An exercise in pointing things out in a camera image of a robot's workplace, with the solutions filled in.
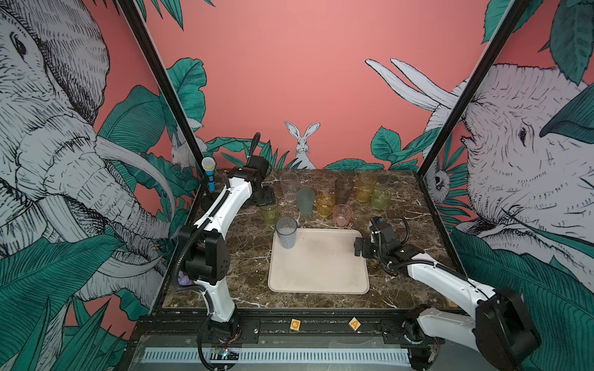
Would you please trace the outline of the grey-blue translucent glass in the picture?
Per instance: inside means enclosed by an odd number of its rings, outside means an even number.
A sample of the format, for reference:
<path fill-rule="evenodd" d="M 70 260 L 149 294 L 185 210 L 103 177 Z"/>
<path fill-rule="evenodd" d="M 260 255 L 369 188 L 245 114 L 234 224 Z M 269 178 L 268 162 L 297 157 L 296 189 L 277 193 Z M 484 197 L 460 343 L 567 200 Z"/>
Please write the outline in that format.
<path fill-rule="evenodd" d="M 280 244 L 285 249 L 291 249 L 295 246 L 298 227 L 298 222 L 293 217 L 282 216 L 277 220 L 275 232 L 278 235 Z"/>

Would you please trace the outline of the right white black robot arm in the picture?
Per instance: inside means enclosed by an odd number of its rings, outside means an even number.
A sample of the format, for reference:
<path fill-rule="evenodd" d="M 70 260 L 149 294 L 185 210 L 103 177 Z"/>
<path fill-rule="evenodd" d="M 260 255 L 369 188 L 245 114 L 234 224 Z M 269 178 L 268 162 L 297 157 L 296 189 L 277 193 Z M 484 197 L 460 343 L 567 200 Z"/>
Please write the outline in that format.
<path fill-rule="evenodd" d="M 379 261 L 386 273 L 405 275 L 448 298 L 462 314 L 428 305 L 410 310 L 399 328 L 412 345 L 408 358 L 415 370 L 435 362 L 441 340 L 473 349 L 498 370 L 521 370 L 541 346 L 541 336 L 521 295 L 496 289 L 445 266 L 419 247 L 399 238 L 380 216 L 371 218 L 369 238 L 354 241 L 354 254 Z"/>

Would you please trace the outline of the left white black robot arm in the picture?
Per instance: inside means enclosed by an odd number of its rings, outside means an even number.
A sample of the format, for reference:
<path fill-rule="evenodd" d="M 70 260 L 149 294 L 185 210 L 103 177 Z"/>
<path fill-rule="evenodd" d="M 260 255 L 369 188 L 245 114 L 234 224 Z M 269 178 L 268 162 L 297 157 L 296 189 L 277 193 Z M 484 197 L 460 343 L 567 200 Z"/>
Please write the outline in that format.
<path fill-rule="evenodd" d="M 197 290 L 203 296 L 210 320 L 234 321 L 236 305 L 230 296 L 226 275 L 230 252 L 225 237 L 244 204 L 268 205 L 274 190 L 264 186 L 265 174 L 246 167 L 234 168 L 219 196 L 206 213 L 179 232 L 182 247 L 173 263 L 171 284 L 178 290 Z"/>

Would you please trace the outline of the beige rectangular tray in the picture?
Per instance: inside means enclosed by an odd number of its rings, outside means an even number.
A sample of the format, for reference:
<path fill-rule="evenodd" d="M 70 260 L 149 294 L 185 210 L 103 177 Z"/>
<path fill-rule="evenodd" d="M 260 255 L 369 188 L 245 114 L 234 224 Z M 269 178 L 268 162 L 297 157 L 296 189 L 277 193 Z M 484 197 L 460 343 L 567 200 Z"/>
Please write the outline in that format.
<path fill-rule="evenodd" d="M 357 230 L 299 228 L 286 249 L 272 243 L 269 288 L 274 292 L 363 295 L 370 288 L 367 262 L 354 254 Z"/>

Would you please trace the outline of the clear tall glass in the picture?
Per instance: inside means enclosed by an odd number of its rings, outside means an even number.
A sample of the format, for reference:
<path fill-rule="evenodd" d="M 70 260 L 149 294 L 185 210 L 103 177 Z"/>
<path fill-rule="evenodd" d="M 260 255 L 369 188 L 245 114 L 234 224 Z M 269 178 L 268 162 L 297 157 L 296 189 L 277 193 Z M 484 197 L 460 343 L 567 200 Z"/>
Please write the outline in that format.
<path fill-rule="evenodd" d="M 294 171 L 284 171 L 280 176 L 280 182 L 285 201 L 288 203 L 295 202 L 299 191 L 299 176 Z"/>

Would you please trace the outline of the light green translucent glass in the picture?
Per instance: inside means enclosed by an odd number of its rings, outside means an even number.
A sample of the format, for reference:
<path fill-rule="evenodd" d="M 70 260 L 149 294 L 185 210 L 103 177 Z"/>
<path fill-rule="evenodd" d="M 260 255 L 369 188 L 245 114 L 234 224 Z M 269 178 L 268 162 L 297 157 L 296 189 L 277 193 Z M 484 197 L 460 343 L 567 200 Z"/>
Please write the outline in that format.
<path fill-rule="evenodd" d="M 277 203 L 262 205 L 258 207 L 266 226 L 273 228 L 280 215 L 280 208 Z"/>

